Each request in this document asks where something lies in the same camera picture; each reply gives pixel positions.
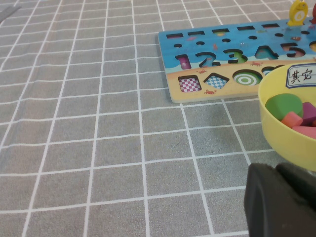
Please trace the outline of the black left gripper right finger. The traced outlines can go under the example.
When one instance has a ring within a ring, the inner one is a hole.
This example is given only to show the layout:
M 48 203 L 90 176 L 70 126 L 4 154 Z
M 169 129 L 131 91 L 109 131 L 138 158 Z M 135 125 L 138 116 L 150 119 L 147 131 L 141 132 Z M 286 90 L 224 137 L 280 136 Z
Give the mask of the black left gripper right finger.
M 316 178 L 291 163 L 280 163 L 276 166 L 276 170 L 290 187 L 308 203 L 309 207 L 316 210 Z

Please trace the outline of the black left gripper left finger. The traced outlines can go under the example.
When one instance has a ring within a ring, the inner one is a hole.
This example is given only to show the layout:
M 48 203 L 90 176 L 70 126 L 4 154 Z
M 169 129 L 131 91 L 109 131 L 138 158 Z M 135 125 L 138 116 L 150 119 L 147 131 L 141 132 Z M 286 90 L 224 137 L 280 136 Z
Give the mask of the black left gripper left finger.
M 244 211 L 251 237 L 316 235 L 316 211 L 267 164 L 249 166 Z

